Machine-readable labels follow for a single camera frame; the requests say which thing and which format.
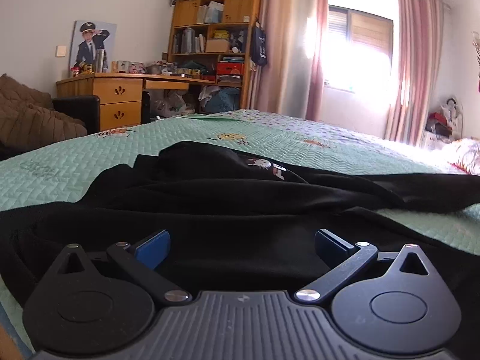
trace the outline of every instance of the window frame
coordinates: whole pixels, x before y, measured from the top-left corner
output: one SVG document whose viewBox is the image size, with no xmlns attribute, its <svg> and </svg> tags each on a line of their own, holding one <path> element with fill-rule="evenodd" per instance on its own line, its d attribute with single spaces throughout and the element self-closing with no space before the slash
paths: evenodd
<svg viewBox="0 0 480 360">
<path fill-rule="evenodd" d="M 378 16 L 378 15 L 374 15 L 373 13 L 369 13 L 369 12 L 364 12 L 364 11 L 359 11 L 357 9 L 352 9 L 352 8 L 345 8 L 345 7 L 339 7 L 337 5 L 332 5 L 332 4 L 329 4 L 328 5 L 328 14 L 330 14 L 330 11 L 334 11 L 334 12 L 341 12 L 341 13 L 346 13 L 346 41 L 347 42 L 351 42 L 351 12 L 352 13 L 356 13 L 356 14 L 360 14 L 360 15 L 364 15 L 364 16 L 367 16 L 367 17 L 373 17 L 374 19 L 378 19 L 378 20 L 382 20 L 382 21 L 386 21 L 388 23 L 391 24 L 391 31 L 390 31 L 390 48 L 389 48 L 389 54 L 388 54 L 388 57 L 390 58 L 390 74 L 392 73 L 392 68 L 393 68 L 393 46 L 394 46 L 394 21 L 392 19 L 387 19 L 386 17 L 383 17 L 383 16 Z M 355 91 L 351 91 L 350 89 L 346 89 L 346 88 L 338 88 L 338 87 L 335 87 L 335 86 L 332 86 L 328 83 L 328 77 L 325 78 L 325 86 L 328 87 L 328 88 L 333 88 L 333 89 L 336 89 L 336 90 L 339 90 L 339 91 L 344 91 L 344 92 L 349 92 L 349 93 L 355 93 Z"/>
</svg>

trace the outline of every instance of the triangular hole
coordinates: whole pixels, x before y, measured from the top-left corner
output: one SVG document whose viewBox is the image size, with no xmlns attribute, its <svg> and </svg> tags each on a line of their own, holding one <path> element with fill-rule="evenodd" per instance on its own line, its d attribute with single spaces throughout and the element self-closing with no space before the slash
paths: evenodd
<svg viewBox="0 0 480 360">
<path fill-rule="evenodd" d="M 77 272 L 83 272 L 83 264 L 78 258 L 76 253 L 72 253 L 68 258 L 63 262 L 61 268 L 58 270 L 58 273 L 61 275 L 74 274 Z"/>
<path fill-rule="evenodd" d="M 405 272 L 408 274 L 416 274 L 416 275 L 428 275 L 425 266 L 423 265 L 422 261 L 419 259 L 416 253 L 409 253 L 406 255 L 405 261 L 400 268 L 401 272 Z"/>
</svg>

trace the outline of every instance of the bed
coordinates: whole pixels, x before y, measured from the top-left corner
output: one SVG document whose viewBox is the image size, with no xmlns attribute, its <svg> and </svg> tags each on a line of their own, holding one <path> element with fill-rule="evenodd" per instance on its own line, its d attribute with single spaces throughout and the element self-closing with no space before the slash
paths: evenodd
<svg viewBox="0 0 480 360">
<path fill-rule="evenodd" d="M 133 165 L 138 154 L 157 155 L 182 140 L 353 175 L 462 173 L 436 153 L 323 123 L 239 110 L 117 128 L 1 161 L 0 211 L 55 201 L 76 202 L 103 170 L 121 163 Z M 379 212 L 427 237 L 480 255 L 480 204 L 454 214 Z M 0 278 L 0 348 L 7 344 L 15 348 L 9 357 L 2 356 L 0 349 L 2 359 L 28 358 L 33 352 L 21 322 L 21 307 Z"/>
</svg>

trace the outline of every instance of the wall socket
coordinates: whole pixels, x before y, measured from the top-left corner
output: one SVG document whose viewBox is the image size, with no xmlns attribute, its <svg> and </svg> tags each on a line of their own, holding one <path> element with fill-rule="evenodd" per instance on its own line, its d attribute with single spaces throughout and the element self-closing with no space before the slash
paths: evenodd
<svg viewBox="0 0 480 360">
<path fill-rule="evenodd" d="M 67 56 L 67 47 L 66 46 L 57 46 L 57 51 L 55 53 L 56 57 Z"/>
</svg>

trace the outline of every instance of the black chair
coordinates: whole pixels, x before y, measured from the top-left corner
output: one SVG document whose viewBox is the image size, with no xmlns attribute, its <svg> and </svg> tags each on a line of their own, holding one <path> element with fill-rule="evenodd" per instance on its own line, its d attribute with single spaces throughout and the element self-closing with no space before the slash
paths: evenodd
<svg viewBox="0 0 480 360">
<path fill-rule="evenodd" d="M 55 111 L 85 123 L 88 134 L 100 132 L 100 99 L 98 96 L 72 96 L 52 99 Z"/>
</svg>

